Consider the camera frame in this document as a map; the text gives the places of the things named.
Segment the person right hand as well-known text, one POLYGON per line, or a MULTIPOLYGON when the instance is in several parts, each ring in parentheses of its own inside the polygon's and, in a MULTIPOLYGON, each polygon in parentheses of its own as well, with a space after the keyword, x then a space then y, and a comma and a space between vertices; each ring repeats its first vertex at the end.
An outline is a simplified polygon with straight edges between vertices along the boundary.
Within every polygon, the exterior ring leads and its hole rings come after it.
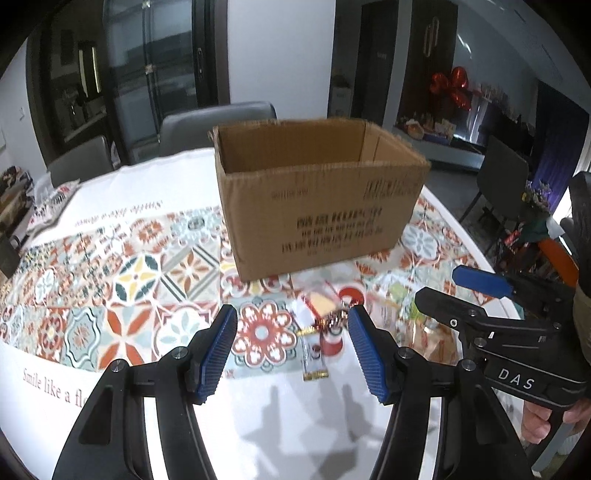
MULTIPOLYGON (((521 434, 532 444, 539 444, 551 430, 550 416, 552 411, 531 402, 523 406, 521 434)), ((582 432, 591 417, 591 402, 587 398, 579 400, 572 408, 565 411, 562 422, 573 426, 572 435, 582 432)))

